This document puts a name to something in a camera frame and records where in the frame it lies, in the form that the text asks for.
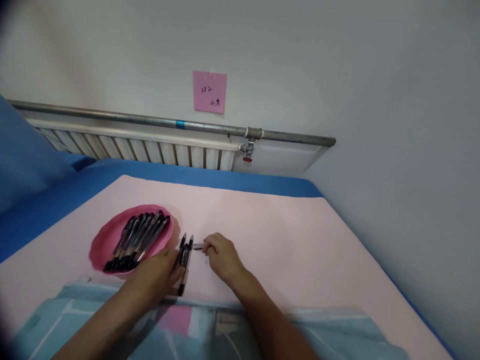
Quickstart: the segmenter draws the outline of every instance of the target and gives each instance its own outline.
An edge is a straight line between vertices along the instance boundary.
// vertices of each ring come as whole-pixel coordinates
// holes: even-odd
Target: blue tape
[[[177,120],[175,126],[177,129],[185,130],[185,121]]]

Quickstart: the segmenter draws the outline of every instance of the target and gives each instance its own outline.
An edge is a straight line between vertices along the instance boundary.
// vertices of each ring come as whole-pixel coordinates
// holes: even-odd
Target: hand
[[[218,232],[203,240],[201,252],[208,254],[211,269],[230,287],[239,276],[248,272],[240,261],[234,243]]]
[[[131,300],[129,303],[137,307],[139,312],[155,308],[185,272],[184,267],[172,272],[178,254],[178,250],[164,248],[141,262],[120,288],[118,295]]]

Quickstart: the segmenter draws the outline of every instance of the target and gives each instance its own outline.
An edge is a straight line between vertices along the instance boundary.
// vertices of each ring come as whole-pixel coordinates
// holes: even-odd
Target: metal pipe
[[[79,107],[49,105],[36,102],[8,100],[17,110],[38,113],[66,115],[88,119],[110,120],[124,123],[153,125],[164,128],[194,130],[205,133],[239,136],[255,140],[266,139],[288,143],[310,144],[332,147],[335,145],[334,137],[302,135],[289,132],[268,131],[252,127],[238,127],[230,125],[217,125],[212,123],[174,120],[164,117],[134,115],[121,112],[91,110]]]

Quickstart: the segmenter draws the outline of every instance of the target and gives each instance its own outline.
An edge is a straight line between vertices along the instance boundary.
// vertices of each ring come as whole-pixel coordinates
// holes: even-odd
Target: pink sticky note
[[[227,74],[207,71],[193,72],[193,107],[197,111],[223,114]]]

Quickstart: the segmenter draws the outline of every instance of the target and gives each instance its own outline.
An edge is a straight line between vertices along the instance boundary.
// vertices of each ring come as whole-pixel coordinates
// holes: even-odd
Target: pink sheet
[[[93,238],[113,216],[141,204],[167,208],[195,242],[220,232],[284,310],[357,307],[412,359],[450,359],[357,237],[324,198],[247,193],[122,176],[0,264],[0,302],[10,334],[68,281],[102,277],[89,261]],[[185,297],[236,302],[194,252]]]

